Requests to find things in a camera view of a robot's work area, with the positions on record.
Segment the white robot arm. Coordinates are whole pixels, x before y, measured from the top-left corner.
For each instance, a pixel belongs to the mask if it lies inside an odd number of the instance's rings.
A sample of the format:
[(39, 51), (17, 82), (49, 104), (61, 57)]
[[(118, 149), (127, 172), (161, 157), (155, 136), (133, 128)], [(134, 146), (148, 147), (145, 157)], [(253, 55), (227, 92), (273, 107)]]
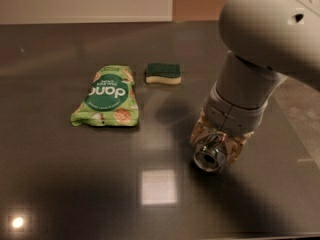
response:
[(218, 25), (228, 52), (190, 138), (207, 172), (237, 160), (286, 78), (320, 87), (320, 0), (227, 0)]

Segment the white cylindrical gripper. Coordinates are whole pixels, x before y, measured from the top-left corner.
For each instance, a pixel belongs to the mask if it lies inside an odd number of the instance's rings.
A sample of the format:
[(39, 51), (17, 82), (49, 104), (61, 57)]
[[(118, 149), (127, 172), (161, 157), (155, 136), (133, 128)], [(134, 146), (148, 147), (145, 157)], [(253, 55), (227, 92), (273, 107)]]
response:
[(210, 143), (217, 129), (227, 135), (227, 163), (239, 158), (243, 147), (260, 125), (268, 100), (286, 77), (249, 63), (228, 51), (193, 127), (190, 144)]

